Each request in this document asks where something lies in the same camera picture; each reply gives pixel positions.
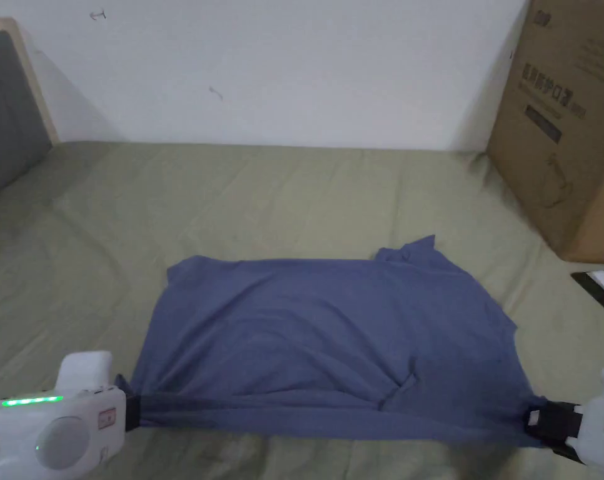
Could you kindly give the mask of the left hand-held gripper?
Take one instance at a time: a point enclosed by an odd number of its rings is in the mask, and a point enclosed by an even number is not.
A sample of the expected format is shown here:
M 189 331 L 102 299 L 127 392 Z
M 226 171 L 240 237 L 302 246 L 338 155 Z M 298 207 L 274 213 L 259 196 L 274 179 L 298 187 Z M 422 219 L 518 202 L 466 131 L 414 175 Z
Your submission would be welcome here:
M 0 479 L 79 479 L 120 452 L 141 397 L 113 384 L 112 361 L 68 354 L 52 390 L 0 399 Z

